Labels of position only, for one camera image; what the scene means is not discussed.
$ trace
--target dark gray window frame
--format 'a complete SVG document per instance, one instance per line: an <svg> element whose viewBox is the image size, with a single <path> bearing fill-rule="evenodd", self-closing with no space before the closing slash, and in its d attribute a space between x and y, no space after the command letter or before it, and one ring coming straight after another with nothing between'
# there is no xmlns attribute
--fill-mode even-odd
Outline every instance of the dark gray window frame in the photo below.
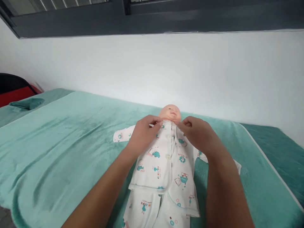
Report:
<svg viewBox="0 0 304 228"><path fill-rule="evenodd" d="M18 38L304 28L303 0L245 2L159 0L131 4L112 0L13 16L0 0L0 16Z"/></svg>

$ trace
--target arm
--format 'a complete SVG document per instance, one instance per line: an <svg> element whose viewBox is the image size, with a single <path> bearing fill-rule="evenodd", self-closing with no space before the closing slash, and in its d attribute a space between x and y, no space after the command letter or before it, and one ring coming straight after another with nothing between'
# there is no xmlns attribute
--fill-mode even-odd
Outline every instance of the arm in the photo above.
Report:
<svg viewBox="0 0 304 228"><path fill-rule="evenodd" d="M207 227L254 227L238 169L211 126L195 117L187 117L177 125L209 161Z"/></svg>
<svg viewBox="0 0 304 228"><path fill-rule="evenodd" d="M162 120L146 116L135 126L124 150L84 197L62 228L105 227L126 176L137 157L144 152L162 126Z"/></svg>

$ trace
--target teal bed sheet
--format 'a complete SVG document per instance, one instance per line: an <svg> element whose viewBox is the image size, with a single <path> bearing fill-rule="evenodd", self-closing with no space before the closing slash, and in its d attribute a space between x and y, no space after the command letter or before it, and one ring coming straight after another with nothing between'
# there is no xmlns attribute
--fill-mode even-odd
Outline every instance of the teal bed sheet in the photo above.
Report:
<svg viewBox="0 0 304 228"><path fill-rule="evenodd" d="M17 120L72 92L72 90L54 89L30 98L23 99L22 101L12 102L10 105L1 107L0 127L3 127L8 123L13 122L14 120Z"/></svg>
<svg viewBox="0 0 304 228"><path fill-rule="evenodd" d="M254 138L271 164L304 207L304 150L279 128L242 125Z"/></svg>
<svg viewBox="0 0 304 228"><path fill-rule="evenodd" d="M73 92L0 128L0 205L17 227L61 227L126 145L113 133L160 108ZM194 115L208 121L232 157L256 227L297 227L303 212L238 123ZM108 227L121 227L131 169ZM195 164L194 181L204 225L208 165Z"/></svg>

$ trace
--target white baby onesie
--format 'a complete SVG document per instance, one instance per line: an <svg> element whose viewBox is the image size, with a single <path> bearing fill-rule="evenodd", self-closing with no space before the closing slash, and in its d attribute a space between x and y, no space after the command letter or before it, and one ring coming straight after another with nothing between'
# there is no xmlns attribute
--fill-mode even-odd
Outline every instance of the white baby onesie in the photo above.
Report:
<svg viewBox="0 0 304 228"><path fill-rule="evenodd" d="M128 141L134 127L116 131L113 141ZM148 150L137 160L123 226L190 227L190 216L200 216L193 180L197 157L207 162L173 122L164 121Z"/></svg>

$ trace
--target doll head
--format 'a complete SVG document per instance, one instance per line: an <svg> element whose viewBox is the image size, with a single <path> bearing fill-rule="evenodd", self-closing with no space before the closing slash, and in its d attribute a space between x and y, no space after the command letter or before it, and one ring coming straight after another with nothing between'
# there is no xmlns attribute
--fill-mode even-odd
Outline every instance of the doll head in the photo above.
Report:
<svg viewBox="0 0 304 228"><path fill-rule="evenodd" d="M169 104L161 110L159 117L164 120L180 122L181 121L181 112L178 107L176 107L175 105Z"/></svg>

